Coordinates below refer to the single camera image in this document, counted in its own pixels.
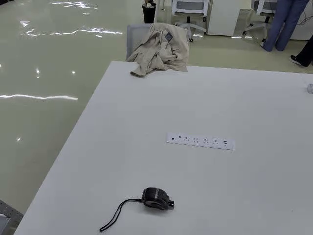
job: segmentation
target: pant leg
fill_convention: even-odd
[[[305,67],[310,65],[313,60],[313,36],[307,42],[302,51],[297,55],[296,59]]]
[[[299,21],[299,18],[307,6],[309,0],[293,0],[290,13],[286,19],[283,31],[280,33],[279,38],[276,42],[276,49],[283,51],[287,46],[290,37],[293,34],[295,27]]]
[[[280,30],[291,10],[294,0],[278,0],[276,6],[276,13],[268,33],[268,38],[263,44],[263,48],[267,51],[272,51],[280,33]]]

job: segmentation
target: shoe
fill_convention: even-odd
[[[261,43],[260,43],[260,47],[261,47],[263,50],[266,50],[263,46],[264,46],[264,42],[261,42]]]
[[[291,62],[293,62],[293,63],[295,63],[297,65],[303,66],[299,61],[297,61],[297,57],[296,56],[291,55],[289,59],[290,59]]]

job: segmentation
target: white power strip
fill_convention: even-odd
[[[167,133],[166,142],[235,150],[235,141],[210,136],[191,136],[183,133]]]

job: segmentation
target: black trash can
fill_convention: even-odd
[[[146,4],[142,5],[143,9],[143,17],[145,18],[145,24],[153,24],[155,20],[155,13],[156,13],[156,4],[152,3],[152,7],[147,7]]]

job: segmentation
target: beige jacket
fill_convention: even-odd
[[[137,62],[132,75],[145,76],[153,70],[187,71],[189,47],[187,30],[165,23],[154,23],[149,33],[127,61]]]

